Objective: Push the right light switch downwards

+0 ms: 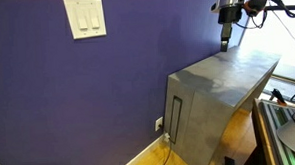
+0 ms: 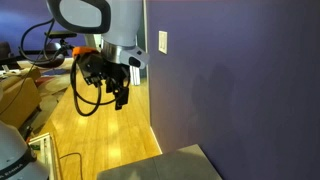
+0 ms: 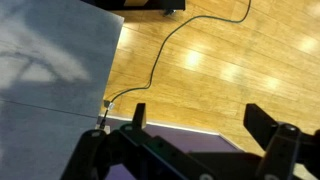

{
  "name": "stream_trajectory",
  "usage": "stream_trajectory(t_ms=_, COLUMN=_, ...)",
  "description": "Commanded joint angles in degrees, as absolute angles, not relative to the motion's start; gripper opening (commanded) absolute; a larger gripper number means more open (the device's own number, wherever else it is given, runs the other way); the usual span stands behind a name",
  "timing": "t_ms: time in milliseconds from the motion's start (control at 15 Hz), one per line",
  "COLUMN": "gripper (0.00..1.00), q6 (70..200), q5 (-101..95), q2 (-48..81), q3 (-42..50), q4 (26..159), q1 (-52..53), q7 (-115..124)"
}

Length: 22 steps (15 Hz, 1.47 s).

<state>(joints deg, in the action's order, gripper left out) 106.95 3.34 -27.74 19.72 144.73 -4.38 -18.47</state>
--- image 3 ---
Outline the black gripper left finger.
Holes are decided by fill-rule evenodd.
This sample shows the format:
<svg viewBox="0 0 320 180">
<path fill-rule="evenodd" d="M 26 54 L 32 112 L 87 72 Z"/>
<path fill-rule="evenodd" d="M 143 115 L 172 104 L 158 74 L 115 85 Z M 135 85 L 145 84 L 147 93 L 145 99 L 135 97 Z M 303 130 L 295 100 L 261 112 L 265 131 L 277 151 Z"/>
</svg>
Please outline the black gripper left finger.
<svg viewBox="0 0 320 180">
<path fill-rule="evenodd" d="M 138 103 L 132 119 L 134 126 L 144 129 L 146 127 L 146 104 Z"/>
</svg>

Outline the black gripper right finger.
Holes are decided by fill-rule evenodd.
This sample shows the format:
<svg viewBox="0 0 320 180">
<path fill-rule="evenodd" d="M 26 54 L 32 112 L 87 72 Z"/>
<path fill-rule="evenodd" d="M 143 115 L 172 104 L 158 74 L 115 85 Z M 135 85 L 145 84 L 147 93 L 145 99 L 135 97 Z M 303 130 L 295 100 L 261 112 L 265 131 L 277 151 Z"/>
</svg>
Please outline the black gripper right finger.
<svg viewBox="0 0 320 180">
<path fill-rule="evenodd" d="M 263 150 L 267 149 L 278 128 L 278 123 L 253 103 L 246 105 L 243 125 Z"/>
</svg>

